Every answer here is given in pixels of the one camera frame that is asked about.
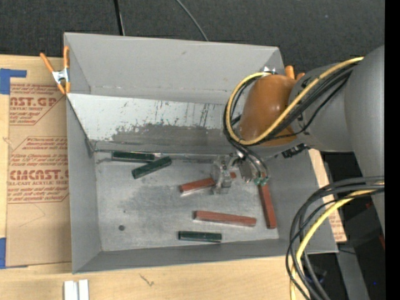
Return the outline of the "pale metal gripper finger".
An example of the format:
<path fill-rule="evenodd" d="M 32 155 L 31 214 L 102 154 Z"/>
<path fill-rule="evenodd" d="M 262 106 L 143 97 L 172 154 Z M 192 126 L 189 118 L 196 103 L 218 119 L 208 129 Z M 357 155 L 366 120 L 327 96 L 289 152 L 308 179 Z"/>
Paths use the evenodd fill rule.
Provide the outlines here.
<path fill-rule="evenodd" d="M 212 177 L 228 177 L 230 176 L 229 171 L 229 158 L 227 156 L 218 156 L 212 163 Z"/>
<path fill-rule="evenodd" d="M 231 178 L 219 178 L 213 186 L 213 194 L 227 194 L 232 186 L 232 182 Z"/>

